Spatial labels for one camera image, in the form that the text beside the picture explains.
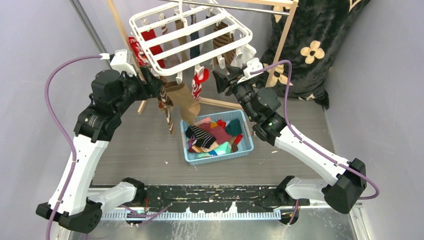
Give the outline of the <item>mint green sock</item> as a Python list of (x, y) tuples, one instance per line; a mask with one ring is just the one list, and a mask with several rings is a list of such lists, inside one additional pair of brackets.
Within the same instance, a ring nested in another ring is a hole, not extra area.
[(216, 156), (226, 155), (226, 154), (230, 154), (231, 150), (232, 150), (232, 146), (227, 141), (227, 142), (220, 144), (218, 147), (216, 147), (215, 149), (213, 149), (209, 152), (199, 153), (197, 155), (197, 157), (198, 158), (208, 158), (208, 157), (216, 157)]

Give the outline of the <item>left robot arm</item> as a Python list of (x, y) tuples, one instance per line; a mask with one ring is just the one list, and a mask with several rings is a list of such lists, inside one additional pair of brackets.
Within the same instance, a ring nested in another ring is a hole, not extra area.
[(99, 160), (121, 125), (122, 115), (134, 102), (156, 98), (161, 92), (162, 80), (147, 67), (140, 70), (141, 76), (114, 69), (95, 76), (90, 104), (77, 117), (65, 172), (50, 200), (37, 206), (38, 216), (67, 230), (88, 234), (103, 214), (123, 204), (138, 207), (145, 202), (144, 183), (131, 177), (101, 193), (88, 195)]

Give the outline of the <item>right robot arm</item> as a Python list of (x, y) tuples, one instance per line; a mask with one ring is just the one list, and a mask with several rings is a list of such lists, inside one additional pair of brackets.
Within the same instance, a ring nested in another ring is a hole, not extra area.
[(361, 175), (365, 164), (355, 158), (349, 161), (304, 136), (277, 110), (281, 106), (271, 88), (254, 90), (248, 81), (241, 81), (244, 69), (228, 66), (229, 74), (213, 71), (217, 92), (235, 96), (252, 129), (262, 141), (286, 151), (320, 175), (319, 179), (286, 176), (275, 190), (275, 197), (283, 205), (308, 199), (326, 202), (335, 211), (348, 214), (367, 187)]

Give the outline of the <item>red white striped sock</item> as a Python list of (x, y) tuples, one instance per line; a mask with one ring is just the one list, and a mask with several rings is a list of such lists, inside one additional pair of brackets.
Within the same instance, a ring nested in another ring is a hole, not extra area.
[(191, 83), (191, 94), (194, 100), (198, 101), (201, 96), (203, 83), (209, 79), (210, 72), (207, 68), (204, 68), (199, 73), (195, 73)]

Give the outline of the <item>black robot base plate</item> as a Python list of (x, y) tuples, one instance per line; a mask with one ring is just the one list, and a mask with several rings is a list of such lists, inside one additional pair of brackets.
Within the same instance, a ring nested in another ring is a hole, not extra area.
[(274, 185), (148, 185), (146, 196), (127, 202), (132, 208), (157, 212), (165, 207), (170, 213), (265, 213), (277, 208), (293, 208), (294, 200), (277, 193)]

